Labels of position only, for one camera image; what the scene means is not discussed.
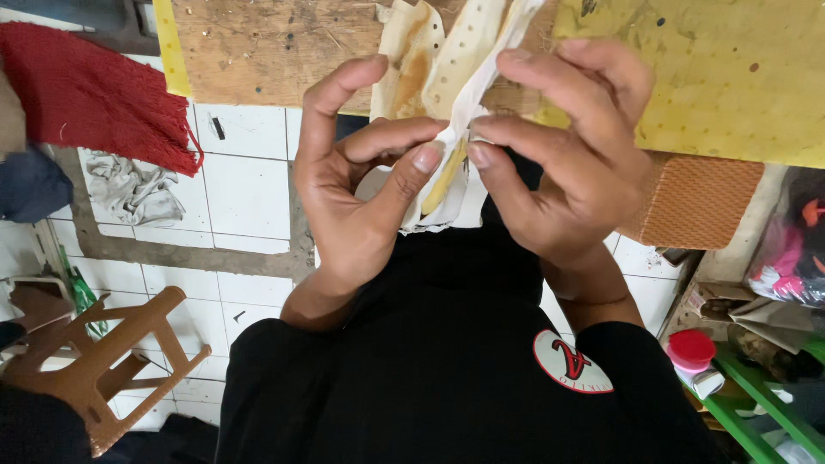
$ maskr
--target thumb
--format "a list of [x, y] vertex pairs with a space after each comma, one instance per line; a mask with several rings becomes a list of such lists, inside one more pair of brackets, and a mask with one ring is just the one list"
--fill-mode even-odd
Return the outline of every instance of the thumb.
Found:
[[397, 229], [413, 200], [441, 165], [444, 145], [429, 142], [410, 150], [394, 166], [387, 182], [365, 207], [376, 220], [387, 220]]
[[471, 142], [467, 145], [467, 156], [478, 168], [481, 182], [495, 201], [505, 225], [515, 226], [533, 216], [535, 200], [504, 150], [485, 142]]

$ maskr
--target plastic bag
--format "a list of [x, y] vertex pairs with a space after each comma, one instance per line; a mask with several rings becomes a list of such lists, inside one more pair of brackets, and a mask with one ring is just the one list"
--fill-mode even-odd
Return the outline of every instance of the plastic bag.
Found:
[[825, 170], [788, 171], [747, 284], [774, 300], [825, 307]]

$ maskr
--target dark blue fabric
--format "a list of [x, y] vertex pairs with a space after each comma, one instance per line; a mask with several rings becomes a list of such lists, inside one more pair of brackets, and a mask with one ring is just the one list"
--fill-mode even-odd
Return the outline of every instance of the dark blue fabric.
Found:
[[74, 186], [51, 158], [29, 145], [0, 162], [0, 219], [37, 222], [72, 202]]

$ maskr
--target hand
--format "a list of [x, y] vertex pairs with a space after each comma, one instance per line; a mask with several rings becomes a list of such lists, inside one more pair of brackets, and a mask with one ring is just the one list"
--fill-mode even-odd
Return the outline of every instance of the hand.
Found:
[[[359, 88], [377, 83], [387, 66], [380, 54], [352, 59], [304, 94], [295, 186], [323, 257], [318, 276], [338, 295], [354, 292], [384, 269], [404, 214], [441, 163], [439, 149], [420, 144], [435, 139], [447, 123], [426, 117], [379, 118], [334, 143], [341, 106]], [[384, 187], [368, 202], [356, 199], [358, 183], [379, 164], [394, 165]]]
[[651, 163], [634, 145], [634, 128], [653, 73], [623, 45], [605, 40], [566, 40], [558, 54], [504, 50], [497, 64], [506, 78], [539, 89], [572, 124], [563, 130], [516, 116], [475, 120], [484, 139], [544, 168], [537, 192], [528, 191], [501, 148], [473, 142], [468, 156], [513, 239], [569, 267], [639, 207]]

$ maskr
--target crumpled white cloth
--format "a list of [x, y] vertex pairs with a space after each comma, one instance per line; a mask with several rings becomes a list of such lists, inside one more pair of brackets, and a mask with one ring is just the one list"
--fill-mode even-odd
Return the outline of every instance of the crumpled white cloth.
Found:
[[168, 227], [183, 219], [186, 210], [168, 190], [177, 174], [165, 168], [143, 171], [131, 159], [93, 152], [86, 163], [92, 175], [89, 195], [125, 224]]

